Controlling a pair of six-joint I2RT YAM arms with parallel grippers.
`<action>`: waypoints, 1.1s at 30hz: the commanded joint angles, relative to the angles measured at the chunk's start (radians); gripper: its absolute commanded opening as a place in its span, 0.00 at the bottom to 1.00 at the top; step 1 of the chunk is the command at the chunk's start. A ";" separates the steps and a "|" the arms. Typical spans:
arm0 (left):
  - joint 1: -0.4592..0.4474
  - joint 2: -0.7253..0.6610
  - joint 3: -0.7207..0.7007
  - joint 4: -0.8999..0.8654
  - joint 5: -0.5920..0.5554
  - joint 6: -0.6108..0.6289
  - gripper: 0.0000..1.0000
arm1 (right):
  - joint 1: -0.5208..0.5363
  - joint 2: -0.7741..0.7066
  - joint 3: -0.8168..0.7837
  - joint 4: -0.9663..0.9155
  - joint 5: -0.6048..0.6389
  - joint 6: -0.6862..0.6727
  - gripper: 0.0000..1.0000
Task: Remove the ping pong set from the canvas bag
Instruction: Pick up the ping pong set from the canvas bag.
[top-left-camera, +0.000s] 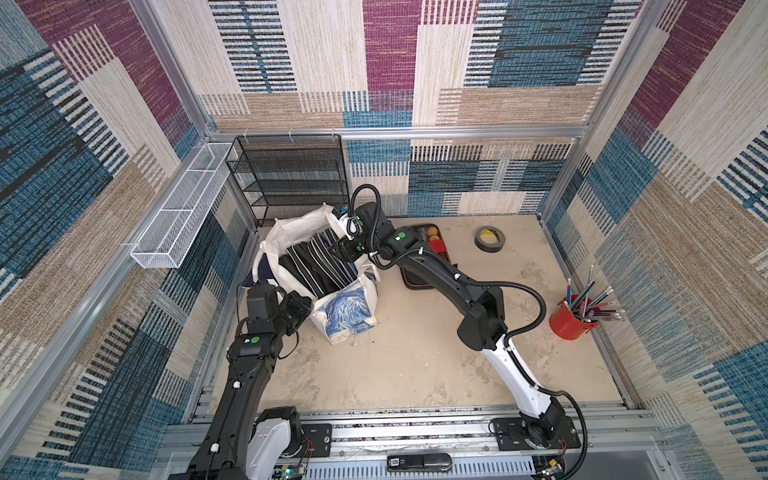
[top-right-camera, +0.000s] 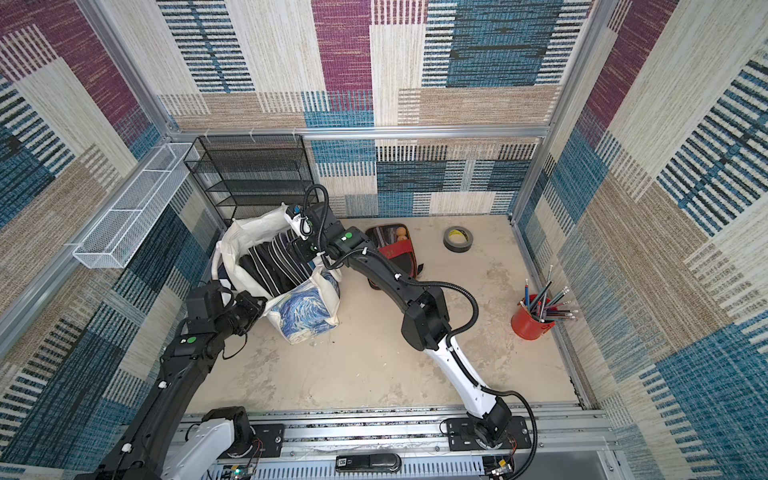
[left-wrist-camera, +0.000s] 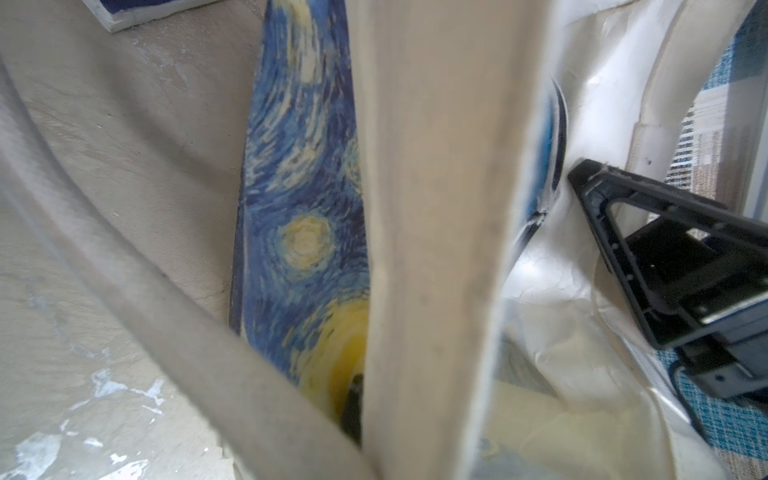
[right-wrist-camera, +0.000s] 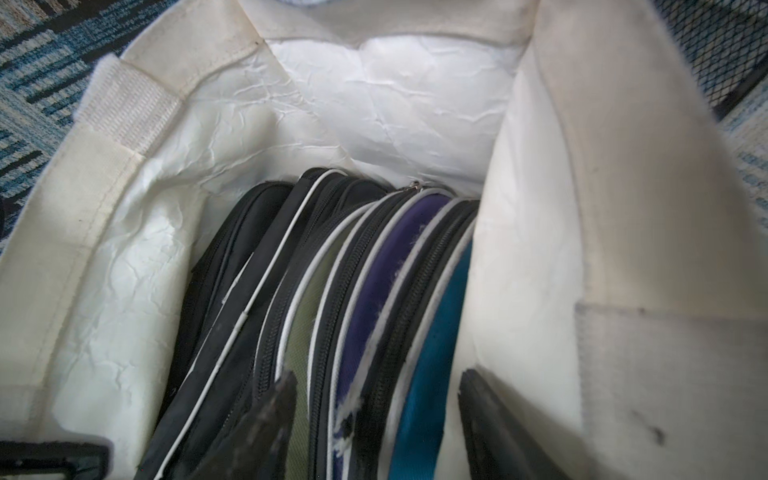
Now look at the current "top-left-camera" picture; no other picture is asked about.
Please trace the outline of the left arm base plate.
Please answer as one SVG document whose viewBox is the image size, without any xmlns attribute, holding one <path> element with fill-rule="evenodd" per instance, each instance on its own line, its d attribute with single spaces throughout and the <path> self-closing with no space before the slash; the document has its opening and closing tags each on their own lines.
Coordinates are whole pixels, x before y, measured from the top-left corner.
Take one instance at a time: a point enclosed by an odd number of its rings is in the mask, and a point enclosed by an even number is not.
<svg viewBox="0 0 768 480">
<path fill-rule="evenodd" d="M 330 423 L 303 424 L 301 449 L 294 458 L 328 458 L 331 455 L 332 435 L 333 426 Z"/>
</svg>

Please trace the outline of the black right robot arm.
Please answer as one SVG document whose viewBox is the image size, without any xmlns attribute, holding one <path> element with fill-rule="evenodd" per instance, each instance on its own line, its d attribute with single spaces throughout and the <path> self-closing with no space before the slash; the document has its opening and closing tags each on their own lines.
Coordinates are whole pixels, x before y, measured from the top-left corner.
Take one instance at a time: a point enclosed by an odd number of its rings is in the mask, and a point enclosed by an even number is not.
<svg viewBox="0 0 768 480">
<path fill-rule="evenodd" d="M 356 210 L 348 205 L 332 210 L 331 225 L 341 229 L 332 248 L 335 256 L 352 261 L 363 255 L 378 267 L 397 266 L 426 281 L 463 315 L 457 335 L 464 345 L 480 352 L 494 367 L 514 396 L 525 441 L 533 448 L 553 448 L 563 436 L 565 411 L 558 394 L 541 386 L 520 357 L 512 338 L 539 326 L 546 303 L 534 289 L 508 281 L 478 281 L 450 264 L 410 227 L 396 228 L 375 202 Z M 530 294 L 539 313 L 530 324 L 510 331 L 505 323 L 502 290 Z"/>
</svg>

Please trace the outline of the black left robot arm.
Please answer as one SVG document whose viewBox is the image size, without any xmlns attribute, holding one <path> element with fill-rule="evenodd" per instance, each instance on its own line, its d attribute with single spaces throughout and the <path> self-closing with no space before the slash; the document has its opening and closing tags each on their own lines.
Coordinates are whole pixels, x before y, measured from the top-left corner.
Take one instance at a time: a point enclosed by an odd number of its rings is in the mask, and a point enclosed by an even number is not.
<svg viewBox="0 0 768 480">
<path fill-rule="evenodd" d="M 302 446 L 294 407 L 257 407 L 283 348 L 309 316 L 312 300 L 279 287 L 247 291 L 248 316 L 240 319 L 227 352 L 227 384 L 197 452 L 173 479 L 271 479 L 282 454 Z"/>
</svg>

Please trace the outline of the white canvas starry night bag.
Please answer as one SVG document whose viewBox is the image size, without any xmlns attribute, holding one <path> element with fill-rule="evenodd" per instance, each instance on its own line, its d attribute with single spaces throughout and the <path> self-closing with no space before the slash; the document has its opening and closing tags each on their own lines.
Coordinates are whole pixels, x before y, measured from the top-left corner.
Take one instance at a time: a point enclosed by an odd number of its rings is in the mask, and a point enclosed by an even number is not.
<svg viewBox="0 0 768 480">
<path fill-rule="evenodd" d="M 252 278 L 311 300 L 308 319 L 338 344 L 377 325 L 378 269 L 353 250 L 348 208 L 322 205 L 300 217 L 277 219 L 261 241 Z"/>
</svg>

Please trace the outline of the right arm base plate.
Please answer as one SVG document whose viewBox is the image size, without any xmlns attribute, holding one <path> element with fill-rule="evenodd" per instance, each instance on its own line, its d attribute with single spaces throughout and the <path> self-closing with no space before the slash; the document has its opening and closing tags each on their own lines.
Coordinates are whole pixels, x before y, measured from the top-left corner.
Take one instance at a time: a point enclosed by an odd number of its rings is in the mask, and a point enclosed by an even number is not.
<svg viewBox="0 0 768 480">
<path fill-rule="evenodd" d="M 556 426 L 524 416 L 492 419 L 489 432 L 500 451 L 580 449 L 582 438 L 573 420 L 565 416 Z"/>
</svg>

